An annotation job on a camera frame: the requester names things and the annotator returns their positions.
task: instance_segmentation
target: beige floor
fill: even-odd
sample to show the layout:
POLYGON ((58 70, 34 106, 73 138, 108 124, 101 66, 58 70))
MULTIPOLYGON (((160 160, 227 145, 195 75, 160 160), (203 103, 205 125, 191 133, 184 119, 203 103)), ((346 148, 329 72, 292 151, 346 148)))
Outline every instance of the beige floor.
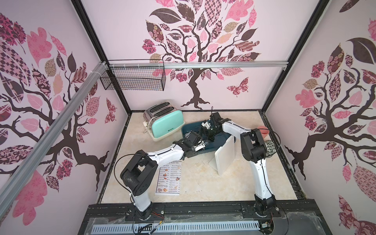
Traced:
MULTIPOLYGON (((184 121, 192 123, 209 119, 210 112, 183 112, 184 121)), ((256 128, 264 125, 257 111, 253 112, 220 112, 221 117, 230 118, 244 127, 256 128)), ((143 134, 142 113, 133 113, 130 119, 118 158, 135 153, 142 149, 154 152, 169 147, 173 141, 182 138, 178 131, 161 141, 154 142, 148 134, 143 134)), ((116 166, 119 175, 132 156, 124 157, 116 166)), ((249 163, 243 158, 240 141, 235 143, 235 161, 219 176, 217 171, 209 166, 214 152, 200 154, 182 161, 182 178, 179 196, 156 196, 155 189, 158 179, 156 173, 148 189, 152 202, 199 202, 199 201, 240 201, 254 200, 255 186, 249 163)), ((267 173, 270 187, 277 200, 296 199, 293 188, 286 176, 285 170, 277 154, 267 158, 267 173)), ((122 188, 111 173, 102 203, 129 203, 129 193, 122 188)))

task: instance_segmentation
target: tree mural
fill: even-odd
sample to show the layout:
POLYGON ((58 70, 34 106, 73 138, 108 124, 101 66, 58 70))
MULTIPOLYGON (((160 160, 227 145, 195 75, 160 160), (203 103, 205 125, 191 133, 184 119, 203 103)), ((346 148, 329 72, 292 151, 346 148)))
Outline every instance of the tree mural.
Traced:
MULTIPOLYGON (((374 26, 371 22, 369 32, 376 41, 372 34, 374 26)), ((327 142, 323 150, 331 151, 332 161, 339 156, 344 158, 344 179, 348 182, 353 175, 361 191, 376 202, 376 174, 358 165, 363 162, 371 169, 376 168, 376 146, 371 144, 376 142, 376 74, 353 66, 354 59, 356 66, 374 65, 376 46, 366 38, 352 38, 345 43, 352 43, 352 55, 349 52, 345 55, 339 44, 328 59, 327 71, 323 61, 313 65, 313 78, 296 95, 305 108, 301 116, 310 131, 306 145, 301 152, 285 147, 294 157, 294 171, 298 164, 306 179, 304 161, 317 142, 327 142)))
MULTIPOLYGON (((249 41, 256 29, 251 29, 256 21, 256 11, 253 0, 223 0, 229 10, 227 14, 222 7, 221 0, 156 0, 165 8, 153 11, 150 21, 158 17, 163 23, 146 21, 147 31, 151 39, 145 39, 142 48, 151 54, 150 62, 223 62, 223 61, 253 61, 260 53, 250 52, 260 42, 249 41), (161 53, 156 53, 158 46, 161 53)), ((224 76, 233 76, 243 70, 240 68, 191 68, 166 70, 171 80, 188 81, 193 97, 186 105, 207 104, 208 101, 200 98, 197 79, 201 77, 211 79, 212 74, 223 80, 224 76)), ((244 79, 240 86, 229 86, 228 90, 234 95, 248 89, 248 79, 244 79)))

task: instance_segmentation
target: black wire basket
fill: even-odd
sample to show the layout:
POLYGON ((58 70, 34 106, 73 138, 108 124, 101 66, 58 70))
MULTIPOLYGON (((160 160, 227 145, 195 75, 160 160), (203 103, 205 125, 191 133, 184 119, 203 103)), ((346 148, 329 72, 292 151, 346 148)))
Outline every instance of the black wire basket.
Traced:
POLYGON ((149 60, 147 66, 134 64, 110 65, 100 77, 105 90, 114 90, 117 83, 121 90, 163 91, 166 83, 164 62, 160 59, 149 60))

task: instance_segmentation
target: wallpaper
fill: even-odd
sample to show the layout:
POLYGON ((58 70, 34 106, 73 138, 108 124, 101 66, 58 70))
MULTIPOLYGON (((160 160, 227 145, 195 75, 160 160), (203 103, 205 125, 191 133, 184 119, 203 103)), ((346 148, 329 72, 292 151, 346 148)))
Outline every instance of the wallpaper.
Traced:
MULTIPOLYGON (((134 15, 116 14, 123 3, 105 6, 84 1, 101 43, 110 59, 150 59, 150 62, 237 62, 286 60, 317 1, 306 1, 296 19, 288 16, 289 1, 272 6, 258 0, 155 0, 134 15), (115 11, 110 19, 97 13, 115 11), (281 35, 273 20, 289 24, 281 35), (109 30, 125 21, 126 31, 109 30)), ((141 3, 127 3, 127 9, 141 3)), ((118 61, 119 63, 144 61, 118 61)), ((155 70, 158 77, 162 70, 155 70)), ((165 70, 165 91, 124 91, 132 109, 146 109, 149 100, 170 100, 181 109, 261 108, 280 68, 191 68, 165 70), (258 87, 249 92, 249 87, 258 87)))
POLYGON ((376 233, 375 10, 334 1, 267 111, 333 234, 376 233))
MULTIPOLYGON (((73 16, 67 31, 48 22, 47 16, 42 20, 17 16, 13 4, 17 3, 0 12, 1 186, 99 62, 69 3, 52 3, 60 6, 56 18, 73 16), (72 44, 86 45, 72 50, 72 44)), ((51 6, 36 2, 24 7, 47 11, 51 6)), ((1 219, 0 233, 45 234, 45 224, 56 225, 59 219, 71 225, 57 225, 61 229, 54 234, 75 234, 87 205, 95 203, 125 119, 115 92, 95 83, 1 219)))

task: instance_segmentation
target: toaster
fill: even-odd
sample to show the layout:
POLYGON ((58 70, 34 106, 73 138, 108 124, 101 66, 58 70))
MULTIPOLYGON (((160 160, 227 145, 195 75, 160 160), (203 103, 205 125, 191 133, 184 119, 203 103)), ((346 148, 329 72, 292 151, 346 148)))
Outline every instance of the toaster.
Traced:
POLYGON ((145 129, 154 141, 171 135, 185 124, 183 112, 167 101, 148 108, 143 117, 145 129))

